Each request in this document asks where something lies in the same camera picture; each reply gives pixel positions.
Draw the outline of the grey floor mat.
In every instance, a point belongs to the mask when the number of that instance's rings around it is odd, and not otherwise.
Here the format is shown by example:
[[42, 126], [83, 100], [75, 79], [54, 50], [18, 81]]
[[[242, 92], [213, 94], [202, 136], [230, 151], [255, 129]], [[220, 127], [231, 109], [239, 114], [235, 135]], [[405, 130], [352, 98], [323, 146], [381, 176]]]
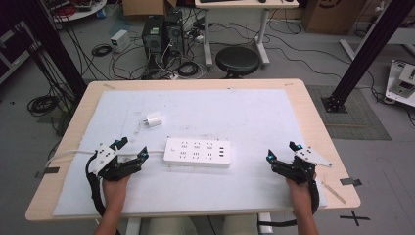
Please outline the grey floor mat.
[[329, 113], [323, 99], [328, 98], [335, 87], [307, 85], [306, 89], [332, 139], [391, 140], [360, 90], [351, 92], [340, 111]]

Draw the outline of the white power supply box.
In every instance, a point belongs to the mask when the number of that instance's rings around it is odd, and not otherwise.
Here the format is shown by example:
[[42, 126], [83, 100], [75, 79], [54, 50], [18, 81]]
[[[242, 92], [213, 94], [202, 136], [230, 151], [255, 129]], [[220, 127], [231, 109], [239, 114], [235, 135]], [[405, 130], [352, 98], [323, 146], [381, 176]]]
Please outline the white power supply box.
[[121, 53], [124, 51], [131, 44], [128, 31], [122, 29], [117, 32], [114, 36], [111, 37], [111, 43], [116, 53]]

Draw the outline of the person's right hand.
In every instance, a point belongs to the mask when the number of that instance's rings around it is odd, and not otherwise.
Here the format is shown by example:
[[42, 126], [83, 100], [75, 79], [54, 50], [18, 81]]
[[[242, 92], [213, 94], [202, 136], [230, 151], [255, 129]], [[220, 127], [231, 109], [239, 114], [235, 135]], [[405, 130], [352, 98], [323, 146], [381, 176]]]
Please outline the person's right hand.
[[308, 184], [297, 184], [291, 179], [287, 179], [286, 182], [289, 186], [291, 202], [295, 215], [312, 215], [312, 200]]

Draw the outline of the white charger plug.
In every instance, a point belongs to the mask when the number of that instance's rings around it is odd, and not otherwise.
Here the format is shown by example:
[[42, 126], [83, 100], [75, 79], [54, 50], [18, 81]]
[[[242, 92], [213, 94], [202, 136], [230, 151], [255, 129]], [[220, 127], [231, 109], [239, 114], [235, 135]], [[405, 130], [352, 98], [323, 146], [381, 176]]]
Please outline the white charger plug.
[[149, 127], [155, 127], [162, 124], [161, 114], [159, 112], [146, 115], [143, 120], [144, 124]]

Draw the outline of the thin wooden stick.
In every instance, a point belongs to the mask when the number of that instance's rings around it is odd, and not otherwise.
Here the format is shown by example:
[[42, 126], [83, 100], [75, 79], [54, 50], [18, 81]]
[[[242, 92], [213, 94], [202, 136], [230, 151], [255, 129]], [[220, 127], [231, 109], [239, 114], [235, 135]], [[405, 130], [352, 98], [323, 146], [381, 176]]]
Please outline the thin wooden stick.
[[332, 188], [329, 184], [327, 184], [326, 182], [322, 181], [321, 182], [322, 185], [330, 192], [332, 193], [340, 202], [342, 202], [343, 204], [346, 204], [346, 200], [334, 189]]

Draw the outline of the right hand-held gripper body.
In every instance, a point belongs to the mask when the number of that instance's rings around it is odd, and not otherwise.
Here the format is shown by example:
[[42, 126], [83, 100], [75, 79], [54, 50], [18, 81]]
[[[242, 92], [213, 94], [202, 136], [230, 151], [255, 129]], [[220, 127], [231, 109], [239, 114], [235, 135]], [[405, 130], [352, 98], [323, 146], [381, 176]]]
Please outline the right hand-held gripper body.
[[302, 150], [294, 152], [294, 159], [290, 164], [277, 158], [276, 163], [271, 165], [271, 170], [295, 181], [297, 184], [302, 184], [313, 179], [317, 165], [332, 166], [326, 158], [311, 147], [303, 147]]

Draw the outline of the large cardboard box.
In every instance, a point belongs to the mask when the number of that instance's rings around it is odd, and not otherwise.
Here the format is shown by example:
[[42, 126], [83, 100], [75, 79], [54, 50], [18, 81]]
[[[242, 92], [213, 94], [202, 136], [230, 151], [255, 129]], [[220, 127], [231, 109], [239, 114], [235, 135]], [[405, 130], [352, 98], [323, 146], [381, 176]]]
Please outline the large cardboard box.
[[367, 0], [308, 0], [301, 22], [306, 32], [348, 34]]

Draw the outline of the small cardboard box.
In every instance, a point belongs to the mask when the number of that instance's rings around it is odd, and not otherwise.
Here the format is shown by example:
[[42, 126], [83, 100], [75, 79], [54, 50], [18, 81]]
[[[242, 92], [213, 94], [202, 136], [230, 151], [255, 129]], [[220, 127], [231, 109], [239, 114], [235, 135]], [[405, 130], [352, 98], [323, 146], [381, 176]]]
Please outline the small cardboard box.
[[126, 16], [164, 15], [176, 5], [177, 0], [122, 0]]

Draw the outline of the person's left hand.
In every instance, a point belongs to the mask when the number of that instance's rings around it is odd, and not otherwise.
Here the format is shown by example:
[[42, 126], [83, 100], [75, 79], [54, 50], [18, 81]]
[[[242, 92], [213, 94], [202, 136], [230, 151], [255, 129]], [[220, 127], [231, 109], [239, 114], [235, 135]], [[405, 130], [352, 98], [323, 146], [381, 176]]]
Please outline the person's left hand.
[[127, 184], [130, 177], [119, 181], [103, 181], [103, 190], [106, 200], [106, 209], [109, 212], [121, 212], [124, 206]]

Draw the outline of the white desk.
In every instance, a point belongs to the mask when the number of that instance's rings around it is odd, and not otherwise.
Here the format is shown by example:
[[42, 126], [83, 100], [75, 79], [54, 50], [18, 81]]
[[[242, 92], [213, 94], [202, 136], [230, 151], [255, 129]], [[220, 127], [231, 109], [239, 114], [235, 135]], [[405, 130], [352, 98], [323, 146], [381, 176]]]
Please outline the white desk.
[[257, 49], [262, 66], [270, 64], [264, 49], [263, 38], [269, 12], [272, 9], [294, 9], [299, 6], [298, 0], [195, 0], [195, 6], [204, 11], [204, 57], [208, 67], [213, 65], [210, 49], [210, 24], [260, 23], [258, 34], [254, 37], [254, 46]]

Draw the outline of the black round stool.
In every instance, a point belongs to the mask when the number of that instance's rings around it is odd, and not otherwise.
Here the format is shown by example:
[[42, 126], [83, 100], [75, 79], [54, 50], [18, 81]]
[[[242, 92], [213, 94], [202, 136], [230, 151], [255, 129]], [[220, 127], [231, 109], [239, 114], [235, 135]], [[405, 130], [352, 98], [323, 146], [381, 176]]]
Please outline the black round stool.
[[215, 62], [226, 72], [226, 78], [240, 78], [255, 72], [259, 67], [256, 52], [240, 46], [221, 49], [215, 56]]

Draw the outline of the black computer tower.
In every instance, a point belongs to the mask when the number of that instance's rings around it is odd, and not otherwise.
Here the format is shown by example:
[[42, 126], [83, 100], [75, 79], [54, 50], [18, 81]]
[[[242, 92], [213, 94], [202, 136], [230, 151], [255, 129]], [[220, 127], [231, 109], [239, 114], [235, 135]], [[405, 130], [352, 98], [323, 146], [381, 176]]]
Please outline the black computer tower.
[[171, 55], [179, 57], [184, 53], [183, 20], [181, 11], [171, 11], [165, 18], [166, 31], [171, 45]]
[[142, 31], [142, 39], [145, 48], [151, 53], [160, 53], [163, 48], [163, 22], [160, 15], [148, 16]]

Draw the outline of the light blue table mat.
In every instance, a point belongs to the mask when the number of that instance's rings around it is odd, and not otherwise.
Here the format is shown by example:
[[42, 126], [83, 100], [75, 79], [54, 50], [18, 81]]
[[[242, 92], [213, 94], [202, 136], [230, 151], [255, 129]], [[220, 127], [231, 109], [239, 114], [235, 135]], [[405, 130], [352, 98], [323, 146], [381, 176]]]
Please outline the light blue table mat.
[[[146, 115], [159, 112], [162, 124], [149, 127]], [[291, 141], [304, 142], [282, 89], [107, 91], [81, 139], [54, 209], [56, 216], [94, 216], [85, 176], [99, 145], [126, 137], [123, 154], [144, 147], [150, 157], [127, 186], [128, 215], [271, 212], [290, 208], [285, 179], [274, 173], [269, 150], [289, 163]], [[162, 159], [168, 138], [230, 142], [227, 168], [168, 165]]]

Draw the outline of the white machine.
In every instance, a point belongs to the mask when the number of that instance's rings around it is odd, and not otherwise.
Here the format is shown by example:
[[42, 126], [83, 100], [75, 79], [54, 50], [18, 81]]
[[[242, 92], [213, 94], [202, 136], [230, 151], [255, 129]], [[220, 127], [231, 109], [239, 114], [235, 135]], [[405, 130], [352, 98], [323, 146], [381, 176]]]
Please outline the white machine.
[[415, 108], [415, 66], [393, 60], [389, 73], [386, 97]]

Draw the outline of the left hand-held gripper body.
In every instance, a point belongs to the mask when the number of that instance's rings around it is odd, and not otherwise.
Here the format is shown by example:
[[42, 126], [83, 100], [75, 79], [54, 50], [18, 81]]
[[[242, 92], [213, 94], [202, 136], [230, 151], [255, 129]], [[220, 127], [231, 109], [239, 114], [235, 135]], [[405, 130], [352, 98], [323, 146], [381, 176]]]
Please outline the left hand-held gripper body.
[[96, 162], [92, 172], [109, 181], [120, 181], [141, 170], [141, 163], [138, 158], [120, 163], [117, 158], [117, 151], [123, 148], [121, 143], [113, 143], [110, 146], [100, 145], [96, 153]]

